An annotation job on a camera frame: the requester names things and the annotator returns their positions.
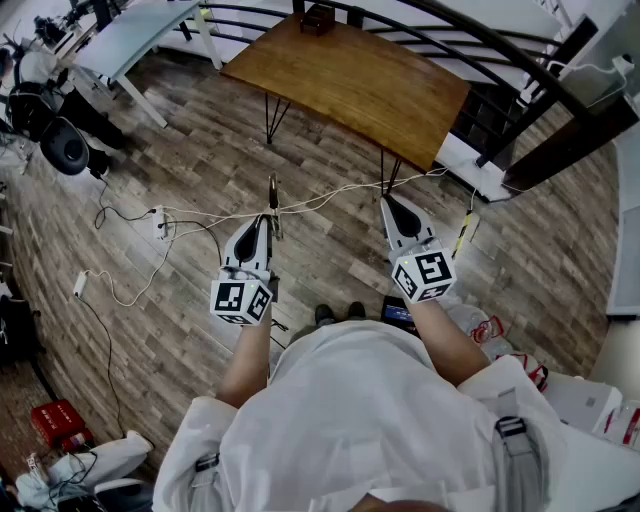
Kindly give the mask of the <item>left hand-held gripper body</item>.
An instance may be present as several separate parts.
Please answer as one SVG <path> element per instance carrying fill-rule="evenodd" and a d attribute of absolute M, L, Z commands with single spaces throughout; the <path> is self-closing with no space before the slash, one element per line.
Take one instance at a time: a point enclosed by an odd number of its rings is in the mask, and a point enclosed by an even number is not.
<path fill-rule="evenodd" d="M 211 282 L 210 313 L 238 326 L 258 326 L 277 299 L 278 278 L 269 270 L 222 266 Z"/>

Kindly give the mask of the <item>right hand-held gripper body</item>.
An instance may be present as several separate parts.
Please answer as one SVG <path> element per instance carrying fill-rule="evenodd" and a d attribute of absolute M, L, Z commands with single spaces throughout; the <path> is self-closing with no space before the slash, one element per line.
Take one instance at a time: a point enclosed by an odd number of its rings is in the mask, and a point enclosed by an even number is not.
<path fill-rule="evenodd" d="M 452 253 L 433 237 L 390 253 L 391 277 L 411 304 L 445 295 L 456 283 Z"/>

